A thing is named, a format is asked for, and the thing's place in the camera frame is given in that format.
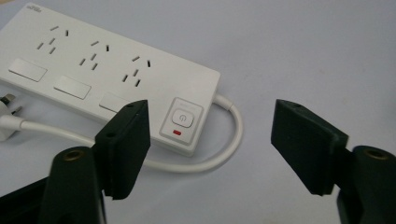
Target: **power cord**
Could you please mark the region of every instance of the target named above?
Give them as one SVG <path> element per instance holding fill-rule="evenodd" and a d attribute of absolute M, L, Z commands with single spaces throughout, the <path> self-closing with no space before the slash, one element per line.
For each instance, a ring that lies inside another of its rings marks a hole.
<path fill-rule="evenodd" d="M 81 143 L 86 147 L 91 147 L 95 143 L 93 139 L 78 133 L 69 132 L 65 129 L 27 121 L 23 118 L 13 116 L 12 112 L 10 112 L 7 108 L 7 104 L 4 104 L 1 99 L 0 101 L 0 141 L 7 140 L 15 131 L 37 131 L 61 136 L 63 138 Z M 233 115 L 233 119 L 235 120 L 235 132 L 233 135 L 233 140 L 218 156 L 195 164 L 173 164 L 152 161 L 148 159 L 145 159 L 143 164 L 156 170 L 187 174 L 208 171 L 226 162 L 235 153 L 236 149 L 241 143 L 244 132 L 243 121 L 236 106 L 224 96 L 217 93 L 213 103 L 219 105 L 227 111 L 230 111 Z"/>

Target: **power button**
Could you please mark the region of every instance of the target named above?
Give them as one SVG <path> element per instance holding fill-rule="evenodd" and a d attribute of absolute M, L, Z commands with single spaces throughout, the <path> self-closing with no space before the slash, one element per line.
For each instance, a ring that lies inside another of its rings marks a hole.
<path fill-rule="evenodd" d="M 177 109 L 172 117 L 172 121 L 185 128 L 190 128 L 194 122 L 194 115 L 187 111 Z"/>

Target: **power strip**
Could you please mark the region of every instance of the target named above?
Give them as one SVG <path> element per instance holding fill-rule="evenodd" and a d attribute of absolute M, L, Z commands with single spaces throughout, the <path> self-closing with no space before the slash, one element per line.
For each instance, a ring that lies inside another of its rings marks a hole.
<path fill-rule="evenodd" d="M 108 122 L 148 100 L 153 144 L 191 156 L 220 74 L 132 39 L 27 4 L 0 32 L 0 79 Z"/>

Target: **switch button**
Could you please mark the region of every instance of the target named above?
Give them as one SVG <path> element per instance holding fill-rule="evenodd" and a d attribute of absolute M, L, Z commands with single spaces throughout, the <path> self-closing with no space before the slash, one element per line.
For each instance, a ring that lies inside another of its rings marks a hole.
<path fill-rule="evenodd" d="M 8 68 L 8 71 L 38 82 L 46 74 L 47 69 L 22 59 L 16 59 Z"/>
<path fill-rule="evenodd" d="M 187 111 L 177 109 L 172 117 L 172 121 L 185 128 L 190 128 L 194 122 L 194 115 Z"/>
<path fill-rule="evenodd" d="M 62 76 L 58 82 L 55 83 L 53 88 L 57 91 L 65 92 L 83 100 L 90 91 L 91 86 L 85 85 L 79 81 L 75 81 L 70 77 Z"/>

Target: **power plug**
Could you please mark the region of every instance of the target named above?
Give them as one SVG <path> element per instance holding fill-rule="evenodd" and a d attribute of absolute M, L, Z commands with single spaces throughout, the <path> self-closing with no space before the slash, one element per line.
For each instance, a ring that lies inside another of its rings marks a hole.
<path fill-rule="evenodd" d="M 3 96 L 2 98 L 0 98 L 0 123 L 2 122 L 1 118 L 4 115 L 13 115 L 21 110 L 21 106 L 18 107 L 14 111 L 11 111 L 8 108 L 8 104 L 11 103 L 11 101 L 13 101 L 14 99 L 15 99 L 15 96 L 12 94 L 7 94 L 6 96 Z M 13 133 L 15 133 L 14 130 L 9 130 L 9 129 L 0 127 L 0 142 L 6 141 Z"/>
<path fill-rule="evenodd" d="M 0 32 L 0 80 L 103 123 L 148 100 L 151 141 L 191 156 L 220 74 L 27 4 Z"/>

